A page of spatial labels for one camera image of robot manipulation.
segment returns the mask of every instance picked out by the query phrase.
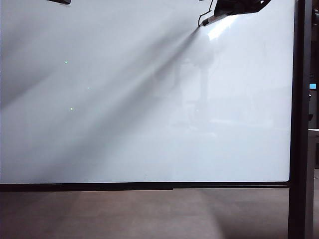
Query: metal post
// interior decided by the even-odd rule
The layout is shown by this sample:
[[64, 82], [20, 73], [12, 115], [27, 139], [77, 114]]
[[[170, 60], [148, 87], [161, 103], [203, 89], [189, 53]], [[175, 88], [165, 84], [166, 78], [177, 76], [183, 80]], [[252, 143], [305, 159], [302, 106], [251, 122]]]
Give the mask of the metal post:
[[312, 0], [296, 0], [288, 239], [313, 239], [314, 162], [308, 157]]

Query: black frame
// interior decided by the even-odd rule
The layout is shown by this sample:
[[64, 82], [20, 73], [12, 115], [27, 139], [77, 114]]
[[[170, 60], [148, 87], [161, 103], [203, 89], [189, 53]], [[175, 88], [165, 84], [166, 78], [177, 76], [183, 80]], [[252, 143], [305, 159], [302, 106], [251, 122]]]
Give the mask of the black frame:
[[308, 158], [312, 0], [295, 0], [290, 179], [288, 182], [0, 184], [2, 192], [119, 191], [181, 188], [289, 188], [289, 239], [313, 233], [314, 162]]

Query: whiteboard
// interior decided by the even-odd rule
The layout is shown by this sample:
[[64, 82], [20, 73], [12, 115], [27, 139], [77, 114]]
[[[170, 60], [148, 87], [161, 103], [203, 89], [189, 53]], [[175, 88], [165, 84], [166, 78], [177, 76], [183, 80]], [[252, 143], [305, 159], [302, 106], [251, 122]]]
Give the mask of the whiteboard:
[[294, 0], [1, 1], [1, 183], [285, 182]]

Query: projected light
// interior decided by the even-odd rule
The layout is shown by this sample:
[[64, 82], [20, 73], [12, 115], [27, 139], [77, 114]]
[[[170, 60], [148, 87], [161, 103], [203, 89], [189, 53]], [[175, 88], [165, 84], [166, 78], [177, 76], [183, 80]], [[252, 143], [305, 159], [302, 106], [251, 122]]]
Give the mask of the projected light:
[[228, 16], [216, 23], [214, 28], [208, 33], [209, 40], [218, 38], [220, 34], [236, 20], [238, 16]]

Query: floor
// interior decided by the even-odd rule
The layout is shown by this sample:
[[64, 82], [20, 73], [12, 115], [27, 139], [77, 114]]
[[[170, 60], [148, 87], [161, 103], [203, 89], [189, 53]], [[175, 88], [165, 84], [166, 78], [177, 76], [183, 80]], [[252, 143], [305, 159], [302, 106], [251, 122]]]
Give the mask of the floor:
[[1, 193], [0, 206], [1, 239], [287, 238], [288, 189]]

